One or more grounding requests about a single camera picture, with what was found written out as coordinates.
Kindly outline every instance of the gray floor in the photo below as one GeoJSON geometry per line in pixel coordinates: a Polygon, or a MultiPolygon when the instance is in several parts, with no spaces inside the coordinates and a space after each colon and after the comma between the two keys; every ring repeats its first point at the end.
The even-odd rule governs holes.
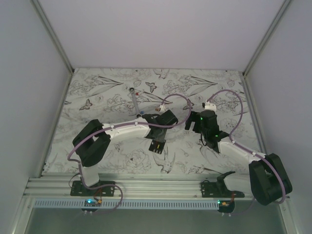
{"type": "MultiPolygon", "coordinates": [[[[236,202],[237,212],[250,202],[236,202]]],[[[247,213],[222,217],[216,211],[117,210],[84,215],[78,209],[33,210],[27,234],[285,234],[279,207],[255,204],[247,213]]]]}

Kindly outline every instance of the floral tablecloth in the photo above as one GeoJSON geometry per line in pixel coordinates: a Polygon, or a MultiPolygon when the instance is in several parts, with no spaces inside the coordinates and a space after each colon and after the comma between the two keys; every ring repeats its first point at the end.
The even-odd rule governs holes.
{"type": "MultiPolygon", "coordinates": [[[[232,89],[244,103],[243,120],[234,137],[250,148],[258,149],[246,97],[237,71],[184,69],[95,69],[75,70],[58,123],[45,172],[77,172],[78,166],[67,161],[73,138],[93,119],[103,123],[119,123],[135,119],[135,109],[129,93],[138,93],[140,111],[157,113],[155,108],[169,94],[182,94],[192,103],[192,109],[202,111],[202,102],[222,89],[232,89]]],[[[230,132],[240,115],[238,99],[231,93],[221,93],[213,101],[217,105],[220,129],[230,132]]],[[[178,119],[184,119],[188,105],[180,97],[165,101],[178,119]]],[[[148,150],[150,139],[133,138],[110,144],[99,163],[102,173],[119,174],[202,174],[248,171],[230,156],[217,154],[201,144],[200,135],[184,130],[184,125],[168,130],[161,155],[148,150]]]]}

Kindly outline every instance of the white wall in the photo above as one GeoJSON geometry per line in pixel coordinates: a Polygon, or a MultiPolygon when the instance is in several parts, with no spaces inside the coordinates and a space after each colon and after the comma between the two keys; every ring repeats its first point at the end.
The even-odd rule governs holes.
{"type": "Polygon", "coordinates": [[[312,1],[291,4],[248,83],[270,152],[280,155],[291,197],[312,233],[312,1]]]}
{"type": "Polygon", "coordinates": [[[40,0],[74,67],[244,71],[284,0],[40,0]]]}
{"type": "Polygon", "coordinates": [[[34,176],[67,70],[28,0],[0,3],[0,233],[34,176]]]}

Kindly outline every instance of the black cable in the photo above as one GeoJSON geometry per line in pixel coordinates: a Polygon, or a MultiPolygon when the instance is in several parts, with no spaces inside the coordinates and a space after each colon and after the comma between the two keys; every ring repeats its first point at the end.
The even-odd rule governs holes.
{"type": "Polygon", "coordinates": [[[207,146],[207,144],[204,144],[204,142],[203,142],[203,136],[202,136],[202,134],[200,134],[200,141],[201,141],[201,143],[203,144],[203,146],[207,146]]]}
{"type": "Polygon", "coordinates": [[[70,181],[72,181],[72,179],[75,177],[75,176],[78,176],[80,173],[77,173],[77,174],[74,174],[73,177],[70,178],[70,180],[68,181],[68,185],[69,187],[72,189],[73,187],[70,186],[70,181]]]}

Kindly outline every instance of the white connector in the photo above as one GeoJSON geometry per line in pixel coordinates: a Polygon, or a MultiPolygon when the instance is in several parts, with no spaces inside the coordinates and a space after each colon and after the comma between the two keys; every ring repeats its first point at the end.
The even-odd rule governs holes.
{"type": "Polygon", "coordinates": [[[165,113],[167,111],[165,105],[160,105],[156,110],[160,113],[165,113]]]}
{"type": "Polygon", "coordinates": [[[216,111],[216,105],[214,105],[213,103],[210,103],[209,101],[207,101],[205,103],[205,110],[216,111]]]}

